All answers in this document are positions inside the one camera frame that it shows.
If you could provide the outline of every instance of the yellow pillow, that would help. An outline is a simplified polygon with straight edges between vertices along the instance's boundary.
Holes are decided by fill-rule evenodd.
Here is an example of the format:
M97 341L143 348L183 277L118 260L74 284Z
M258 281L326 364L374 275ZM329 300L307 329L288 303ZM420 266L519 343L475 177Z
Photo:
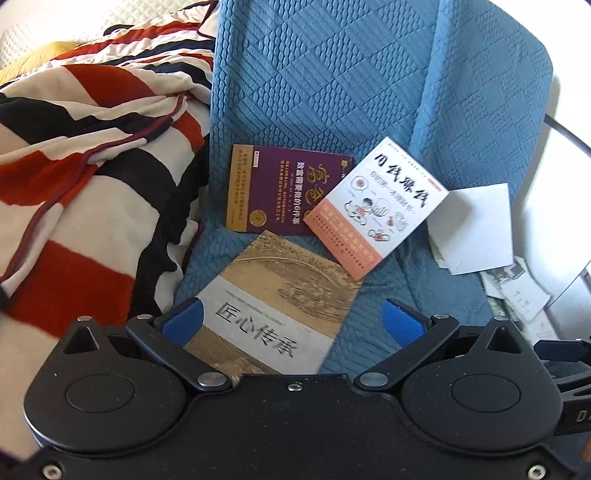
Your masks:
M29 55L25 55L20 60L11 63L8 67L0 70L0 85L4 85L10 80L20 77L26 72L35 70L45 62L54 59L58 55L65 53L79 45L75 41L55 41L36 48Z

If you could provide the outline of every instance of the orange label band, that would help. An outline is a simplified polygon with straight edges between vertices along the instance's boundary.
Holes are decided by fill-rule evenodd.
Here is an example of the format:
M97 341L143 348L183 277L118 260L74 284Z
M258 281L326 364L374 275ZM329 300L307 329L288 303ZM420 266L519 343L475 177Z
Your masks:
M355 280L366 276L382 261L380 254L329 200L322 200L304 221Z
M232 150L226 228L235 232L246 232L253 150L253 145L234 145Z

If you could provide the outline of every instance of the gold emblem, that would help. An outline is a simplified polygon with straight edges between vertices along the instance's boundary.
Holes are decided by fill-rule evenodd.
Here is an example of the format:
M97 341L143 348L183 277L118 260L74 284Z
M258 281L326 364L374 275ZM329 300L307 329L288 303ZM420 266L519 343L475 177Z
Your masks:
M248 219L253 226L263 226L267 222L267 214L262 210L253 210Z

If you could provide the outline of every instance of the black metal plate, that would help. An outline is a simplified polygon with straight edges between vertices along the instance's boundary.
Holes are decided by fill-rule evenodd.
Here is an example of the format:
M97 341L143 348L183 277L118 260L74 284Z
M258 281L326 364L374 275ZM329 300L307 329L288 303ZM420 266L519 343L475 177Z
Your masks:
M289 391L296 381L303 389ZM483 458L445 452L421 435L393 396L356 390L345 377L248 375L229 393L196 398L142 451L89 459L44 449L22 471L56 463L62 480L521 480L542 463L547 479L571 478L541 446Z

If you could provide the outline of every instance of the blue gripper pad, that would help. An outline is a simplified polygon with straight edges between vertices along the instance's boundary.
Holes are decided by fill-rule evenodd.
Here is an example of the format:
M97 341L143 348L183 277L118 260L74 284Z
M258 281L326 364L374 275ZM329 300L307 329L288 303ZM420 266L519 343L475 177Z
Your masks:
M185 346L203 326L203 303L192 297L171 310L163 318L160 330L168 340L178 346Z
M384 329L404 348L423 335L430 320L403 303L388 299L382 307Z

